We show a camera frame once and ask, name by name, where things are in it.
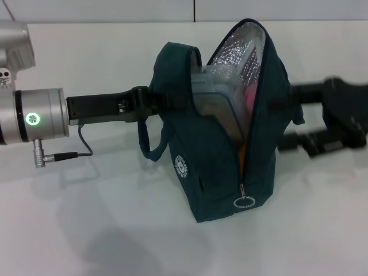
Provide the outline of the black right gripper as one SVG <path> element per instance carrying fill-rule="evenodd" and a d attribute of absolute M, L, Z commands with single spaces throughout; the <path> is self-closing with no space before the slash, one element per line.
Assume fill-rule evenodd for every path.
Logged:
<path fill-rule="evenodd" d="M 340 78 L 321 83 L 291 85 L 283 94 L 269 99 L 269 111 L 278 112 L 321 104 L 327 130 L 344 147 L 362 148 L 367 145 L 367 84 L 351 84 Z M 334 142 L 327 131 L 298 134 L 289 132 L 278 140 L 279 151 L 302 147 L 312 158 L 328 152 L 325 148 Z"/>

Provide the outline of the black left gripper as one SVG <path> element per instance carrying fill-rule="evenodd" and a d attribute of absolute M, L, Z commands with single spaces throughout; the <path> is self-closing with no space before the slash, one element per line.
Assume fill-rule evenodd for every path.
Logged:
<path fill-rule="evenodd" d="M 120 93 L 68 97 L 66 104 L 69 125 L 137 122 L 147 118 L 147 107 L 153 113 L 181 112 L 187 109 L 185 95 L 147 92 L 148 87 L 138 86 Z"/>

